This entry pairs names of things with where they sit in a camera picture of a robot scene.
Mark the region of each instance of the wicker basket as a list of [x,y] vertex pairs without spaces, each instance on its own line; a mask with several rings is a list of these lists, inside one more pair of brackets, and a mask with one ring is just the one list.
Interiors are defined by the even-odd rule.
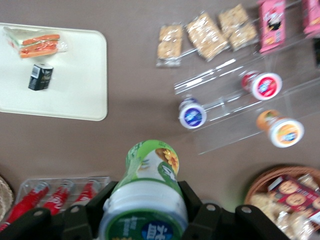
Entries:
[[[244,204],[250,204],[250,199],[254,194],[268,192],[268,186],[281,175],[289,175],[295,179],[302,175],[310,174],[314,181],[320,186],[320,170],[307,166],[278,166],[261,174],[251,185],[245,197]],[[316,230],[320,225],[313,224]]]
[[0,177],[0,221],[4,218],[5,214],[10,210],[14,202],[14,194],[6,183],[6,181]]

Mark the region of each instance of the bottle rack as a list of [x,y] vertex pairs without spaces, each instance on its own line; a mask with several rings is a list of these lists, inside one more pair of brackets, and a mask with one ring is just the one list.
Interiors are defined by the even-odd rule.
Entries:
[[[287,8],[286,18],[300,16],[298,11],[301,15],[299,1]],[[264,110],[275,109],[294,119],[320,111],[320,71],[313,39],[306,38],[301,25],[301,16],[296,17],[294,26],[299,27],[294,27],[294,32],[289,32],[291,37],[268,54],[257,53],[256,45],[249,46],[246,51],[250,54],[229,58],[225,64],[174,85],[180,100],[192,96],[207,112],[206,123],[193,130],[199,154],[260,133],[256,119]],[[250,71],[280,75],[280,93],[266,101],[255,99],[241,86],[242,76]]]

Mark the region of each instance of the cookie package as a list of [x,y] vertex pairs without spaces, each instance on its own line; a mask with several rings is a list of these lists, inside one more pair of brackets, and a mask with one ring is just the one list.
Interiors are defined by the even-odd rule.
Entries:
[[259,41],[256,27],[241,4],[222,11],[218,19],[223,35],[234,51]]
[[197,49],[199,55],[208,62],[223,50],[229,48],[227,39],[206,12],[203,12],[185,28],[189,40]]
[[320,5],[317,0],[302,0],[303,32],[320,32]]
[[178,67],[181,64],[183,26],[164,25],[160,29],[157,48],[157,67]]
[[278,177],[269,187],[270,195],[312,222],[320,224],[320,194],[288,175]]
[[260,0],[259,25],[260,25],[260,53],[269,51],[285,42],[286,19],[285,0]]

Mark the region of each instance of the white container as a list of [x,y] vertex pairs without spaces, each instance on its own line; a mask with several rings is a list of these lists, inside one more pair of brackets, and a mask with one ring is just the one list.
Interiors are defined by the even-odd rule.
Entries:
[[241,80],[242,87],[261,101],[276,96],[282,88],[282,79],[272,72],[250,71]]
[[207,120],[204,107],[195,98],[188,97],[179,106],[179,121],[187,129],[202,126]]
[[100,240],[180,240],[187,208],[176,180],[179,160],[166,143],[148,140],[126,157],[126,173],[103,206]]
[[278,148],[287,148],[296,144],[305,132],[304,126],[299,121],[281,116],[276,110],[261,113],[256,124],[267,133],[272,144]]

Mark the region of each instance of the jar lid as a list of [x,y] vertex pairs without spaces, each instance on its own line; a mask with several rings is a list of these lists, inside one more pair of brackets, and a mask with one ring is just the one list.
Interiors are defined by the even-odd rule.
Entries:
[[185,128],[195,129],[206,122],[207,113],[200,104],[191,103],[180,110],[179,120]]
[[282,88],[278,74],[265,72],[259,74],[252,83],[252,94],[258,100],[268,100],[276,96]]
[[269,130],[269,138],[278,148],[290,147],[301,140],[304,126],[297,120],[286,118],[276,121]]
[[141,180],[122,186],[104,203],[99,239],[180,240],[188,225],[184,199],[167,185]]

